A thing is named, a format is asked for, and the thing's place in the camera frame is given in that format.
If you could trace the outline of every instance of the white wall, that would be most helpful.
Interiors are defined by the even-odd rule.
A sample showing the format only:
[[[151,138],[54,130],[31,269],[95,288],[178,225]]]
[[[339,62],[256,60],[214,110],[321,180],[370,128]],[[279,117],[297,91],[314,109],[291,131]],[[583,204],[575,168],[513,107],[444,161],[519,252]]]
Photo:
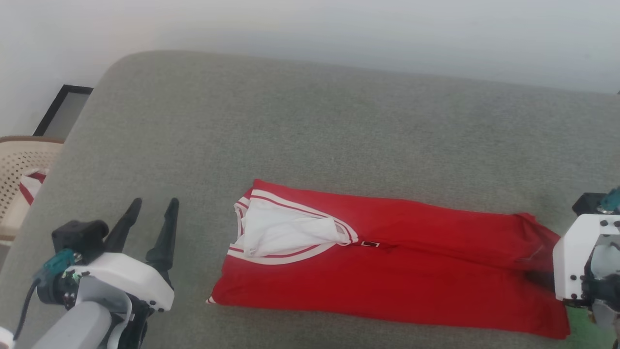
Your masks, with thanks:
[[[62,85],[27,26],[0,2],[0,137],[32,135]]]
[[[620,90],[618,0],[12,0],[64,83],[190,49]]]

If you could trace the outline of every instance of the white robot part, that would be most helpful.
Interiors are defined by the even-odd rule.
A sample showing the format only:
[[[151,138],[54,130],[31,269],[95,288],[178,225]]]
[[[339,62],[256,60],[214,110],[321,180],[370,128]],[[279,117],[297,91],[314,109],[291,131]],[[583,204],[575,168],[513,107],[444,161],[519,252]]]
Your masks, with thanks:
[[[582,214],[553,249],[556,298],[582,299],[584,267],[600,235],[620,235],[620,215]]]
[[[600,244],[594,248],[590,261],[590,270],[596,279],[603,279],[617,274],[620,268],[620,250],[618,245]]]
[[[4,327],[0,327],[0,348],[13,349],[15,341],[13,341],[13,333]]]
[[[32,349],[97,348],[112,323],[108,309],[96,302],[71,308]]]
[[[164,278],[153,267],[128,255],[105,252],[88,265],[67,268],[67,271],[71,270],[136,296],[154,310],[168,311],[172,307],[174,290]]]
[[[118,348],[120,336],[131,317],[132,305],[127,293],[95,277],[85,276],[80,280],[77,294],[76,306],[83,302],[97,302],[110,313],[124,315],[124,321],[114,326],[108,338],[107,349]]]

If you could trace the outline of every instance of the small tag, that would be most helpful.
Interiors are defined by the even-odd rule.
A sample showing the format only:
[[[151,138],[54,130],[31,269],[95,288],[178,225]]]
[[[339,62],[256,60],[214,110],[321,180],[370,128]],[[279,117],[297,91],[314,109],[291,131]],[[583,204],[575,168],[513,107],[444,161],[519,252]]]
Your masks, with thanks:
[[[370,241],[362,241],[361,245],[362,246],[367,246],[367,247],[379,247],[379,243],[378,242],[370,242]]]

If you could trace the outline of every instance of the red jersey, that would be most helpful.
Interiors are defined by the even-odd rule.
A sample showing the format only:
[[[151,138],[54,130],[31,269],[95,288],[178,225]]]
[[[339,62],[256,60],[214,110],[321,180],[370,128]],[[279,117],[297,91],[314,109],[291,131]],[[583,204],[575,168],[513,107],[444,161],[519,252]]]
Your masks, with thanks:
[[[559,239],[529,214],[457,211],[260,180],[234,206],[239,240],[230,246],[207,303],[558,339],[570,333],[564,305],[525,276],[553,272]],[[248,212],[252,206],[255,213]],[[272,209],[275,218],[258,222]],[[246,229],[259,233],[250,239]],[[295,245],[304,240],[297,236],[314,244]],[[273,246],[291,248],[270,253]]]

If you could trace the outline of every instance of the gray couch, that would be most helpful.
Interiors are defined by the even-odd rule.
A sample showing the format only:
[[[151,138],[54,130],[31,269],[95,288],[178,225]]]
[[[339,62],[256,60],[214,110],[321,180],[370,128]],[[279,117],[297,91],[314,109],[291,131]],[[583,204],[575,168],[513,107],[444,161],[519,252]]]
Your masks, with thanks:
[[[15,329],[32,273],[53,254],[54,228],[113,224],[140,196],[125,253],[143,258],[176,196],[176,298],[149,321],[146,348],[608,348],[609,334],[581,310],[570,312],[569,339],[555,341],[205,300],[236,236],[233,203],[254,178],[530,212],[562,234],[581,193],[620,184],[619,130],[615,95],[194,52],[132,55],[96,86],[7,257],[0,325]],[[63,313],[34,300],[18,347]]]

